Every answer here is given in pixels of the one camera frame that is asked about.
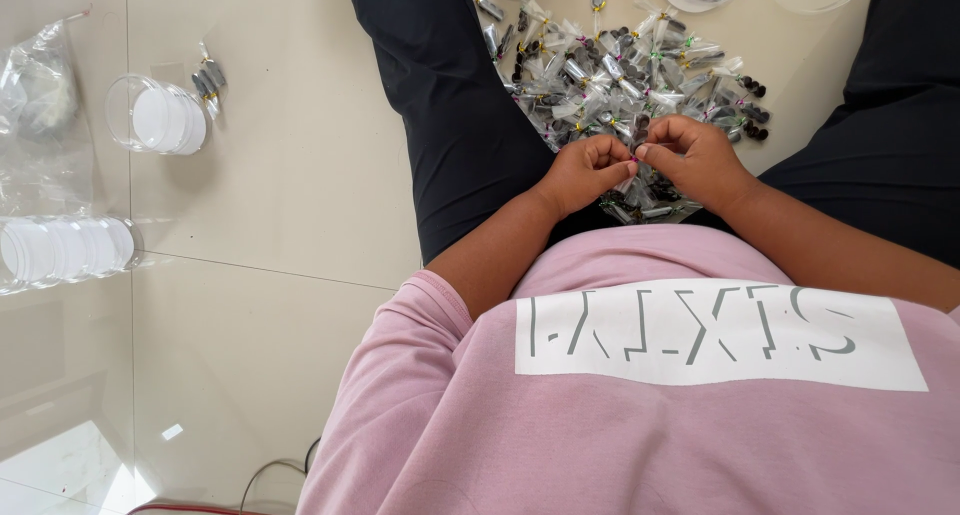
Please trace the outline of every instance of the pink t-shirt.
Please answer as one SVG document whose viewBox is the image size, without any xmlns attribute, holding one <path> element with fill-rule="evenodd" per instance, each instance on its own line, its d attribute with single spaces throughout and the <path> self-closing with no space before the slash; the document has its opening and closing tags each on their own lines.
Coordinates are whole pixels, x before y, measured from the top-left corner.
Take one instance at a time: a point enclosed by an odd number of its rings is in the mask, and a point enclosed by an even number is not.
<svg viewBox="0 0 960 515">
<path fill-rule="evenodd" d="M 709 279 L 733 281 L 714 301 Z M 571 237 L 513 298 L 474 323 L 419 271 L 378 309 L 299 515 L 960 510 L 960 326 L 942 312 L 797 289 L 683 225 Z M 688 335 L 699 354 L 670 346 Z"/>
</svg>

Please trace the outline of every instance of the hand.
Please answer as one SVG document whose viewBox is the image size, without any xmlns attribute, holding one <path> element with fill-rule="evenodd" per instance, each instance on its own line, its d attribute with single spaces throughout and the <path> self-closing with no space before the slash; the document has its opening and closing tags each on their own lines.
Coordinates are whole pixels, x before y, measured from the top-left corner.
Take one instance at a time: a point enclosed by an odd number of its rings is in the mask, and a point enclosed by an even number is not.
<svg viewBox="0 0 960 515">
<path fill-rule="evenodd" d="M 530 190 L 556 208 L 559 222 L 636 175 L 637 163 L 627 146 L 614 136 L 598 134 L 559 150 L 546 176 Z"/>
<path fill-rule="evenodd" d="M 761 185 L 740 163 L 726 133 L 713 125 L 682 115 L 656 118 L 647 142 L 636 148 L 636 157 L 714 214 L 722 216 Z"/>
</svg>

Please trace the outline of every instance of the red wire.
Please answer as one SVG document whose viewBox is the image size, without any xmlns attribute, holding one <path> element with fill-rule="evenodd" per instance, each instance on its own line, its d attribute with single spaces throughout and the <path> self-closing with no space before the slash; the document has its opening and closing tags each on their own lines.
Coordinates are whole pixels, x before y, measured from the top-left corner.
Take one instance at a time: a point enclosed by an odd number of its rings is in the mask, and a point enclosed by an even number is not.
<svg viewBox="0 0 960 515">
<path fill-rule="evenodd" d="M 195 511 L 199 513 L 215 513 L 217 515 L 237 515 L 239 509 L 224 509 L 222 507 L 214 507 L 212 505 L 191 505 L 189 503 L 145 503 L 139 507 L 128 511 L 126 515 L 134 515 L 140 511 L 148 511 L 150 509 L 162 509 L 164 511 Z M 257 511 L 247 511 L 244 509 L 244 515 L 267 515 L 266 513 L 258 513 Z"/>
</svg>

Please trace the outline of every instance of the tile floor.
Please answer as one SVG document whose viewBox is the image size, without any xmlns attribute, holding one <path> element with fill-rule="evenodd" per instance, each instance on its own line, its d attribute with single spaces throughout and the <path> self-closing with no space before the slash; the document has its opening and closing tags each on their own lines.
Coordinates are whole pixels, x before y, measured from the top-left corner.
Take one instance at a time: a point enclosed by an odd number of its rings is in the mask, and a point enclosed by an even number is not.
<svg viewBox="0 0 960 515">
<path fill-rule="evenodd" d="M 587 0 L 538 1 L 590 23 Z M 636 24 L 632 1 L 608 0 L 606 23 Z M 867 2 L 682 16 L 769 88 L 774 134 L 738 147 L 751 171 L 840 101 Z M 373 311 L 420 265 L 402 123 L 349 0 L 0 0 L 0 46 L 91 3 L 69 29 L 96 205 L 132 215 L 146 251 L 131 275 L 0 299 L 0 513 L 236 506 L 261 464 L 303 458 Z M 230 80 L 209 144 L 117 147 L 110 82 L 129 70 L 186 86 L 200 38 Z M 292 513 L 301 483 L 265 472 L 248 507 Z"/>
</svg>

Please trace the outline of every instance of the white printed patch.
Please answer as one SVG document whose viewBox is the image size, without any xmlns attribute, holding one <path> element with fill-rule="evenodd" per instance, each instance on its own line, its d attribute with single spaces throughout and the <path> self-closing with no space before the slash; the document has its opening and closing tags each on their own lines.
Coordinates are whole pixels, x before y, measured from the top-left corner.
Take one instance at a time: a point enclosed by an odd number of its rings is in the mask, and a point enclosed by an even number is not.
<svg viewBox="0 0 960 515">
<path fill-rule="evenodd" d="M 678 278 L 516 301 L 516 374 L 928 391 L 887 298 Z"/>
</svg>

